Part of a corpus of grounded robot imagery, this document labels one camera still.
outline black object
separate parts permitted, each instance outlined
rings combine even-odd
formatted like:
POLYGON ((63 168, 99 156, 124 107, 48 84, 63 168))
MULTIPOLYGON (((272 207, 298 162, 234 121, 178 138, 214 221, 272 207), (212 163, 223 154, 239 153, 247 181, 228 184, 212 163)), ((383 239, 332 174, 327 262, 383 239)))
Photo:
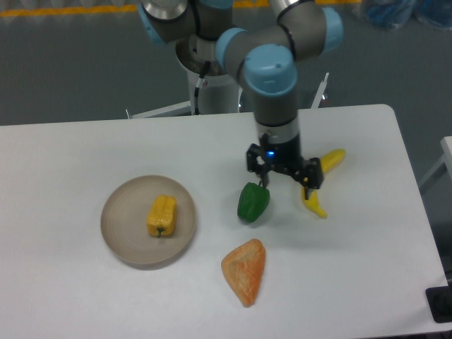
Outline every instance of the black object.
POLYGON ((425 291, 433 319, 437 323, 452 322, 452 290, 449 286, 431 287, 425 291))
MULTIPOLYGON (((204 79, 204 76, 207 74, 207 72, 209 72, 210 69, 210 61, 206 61, 204 63, 204 67, 201 71, 201 74, 199 74, 199 78, 200 79, 204 79)), ((200 86, 203 85, 203 81, 200 81, 199 84, 196 84, 195 86, 195 93, 194 93, 194 98, 195 98, 195 115, 199 115, 199 106, 198 106, 198 96, 199 96, 199 88, 200 86)))
POLYGON ((268 151, 255 143, 251 144, 246 152, 246 165, 248 171, 256 173, 257 176, 261 178, 262 186, 264 188, 268 186, 268 173, 274 171, 286 174, 292 177, 296 182, 299 182, 302 186, 306 187, 306 196, 304 197, 306 200, 309 199, 309 194, 312 189, 320 189, 323 182, 320 159, 313 157, 309 160, 305 160, 300 156, 298 160, 294 162, 273 162, 273 156, 268 156, 268 151), (258 157, 262 159, 262 164, 258 162, 258 157))

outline pepper stem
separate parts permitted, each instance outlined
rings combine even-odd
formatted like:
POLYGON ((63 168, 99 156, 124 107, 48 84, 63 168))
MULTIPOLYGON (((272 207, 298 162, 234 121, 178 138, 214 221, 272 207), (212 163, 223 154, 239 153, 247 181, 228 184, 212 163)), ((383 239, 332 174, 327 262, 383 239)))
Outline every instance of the pepper stem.
POLYGON ((162 236, 162 232, 163 231, 165 231, 165 229, 163 227, 158 227, 157 228, 157 232, 158 232, 157 238, 160 238, 162 236))

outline green bell pepper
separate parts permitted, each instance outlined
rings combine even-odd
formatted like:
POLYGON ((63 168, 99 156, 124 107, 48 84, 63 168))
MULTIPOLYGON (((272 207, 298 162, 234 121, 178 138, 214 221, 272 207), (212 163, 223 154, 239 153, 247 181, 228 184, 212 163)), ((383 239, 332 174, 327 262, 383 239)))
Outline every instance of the green bell pepper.
POLYGON ((266 210, 270 201, 270 191, 249 182, 240 193, 237 215, 244 222, 255 222, 266 210))

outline yellow banana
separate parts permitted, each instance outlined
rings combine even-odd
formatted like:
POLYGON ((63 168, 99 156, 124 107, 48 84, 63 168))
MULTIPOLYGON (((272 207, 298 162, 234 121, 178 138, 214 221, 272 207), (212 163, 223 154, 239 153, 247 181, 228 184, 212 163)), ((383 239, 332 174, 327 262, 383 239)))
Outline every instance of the yellow banana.
MULTIPOLYGON (((334 167, 338 166, 342 160, 344 160, 344 157, 345 150, 343 148, 332 150, 330 153, 326 153, 323 157, 321 157, 320 165, 322 167, 323 174, 330 172, 334 167)), ((328 214, 320 206, 317 191, 313 190, 308 200, 304 199, 304 193, 305 188, 302 186, 302 201, 306 208, 317 214, 320 218, 326 219, 328 214)))

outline gray floor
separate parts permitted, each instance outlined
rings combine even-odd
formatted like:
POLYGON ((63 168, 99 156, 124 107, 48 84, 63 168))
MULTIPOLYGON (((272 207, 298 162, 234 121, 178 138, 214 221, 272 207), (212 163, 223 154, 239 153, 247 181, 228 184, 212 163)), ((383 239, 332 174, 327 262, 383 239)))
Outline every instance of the gray floor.
MULTIPOLYGON (((342 47, 298 65, 300 107, 326 72, 328 106, 390 105, 419 179, 452 136, 452 32, 415 19, 386 32, 356 19, 352 7, 337 7, 342 47)), ((269 8, 234 17, 251 31, 275 22, 269 8)), ((137 114, 188 100, 173 48, 152 46, 137 13, 0 18, 0 125, 124 119, 126 108, 137 114)), ((451 201, 447 176, 424 196, 442 256, 452 254, 451 201)))

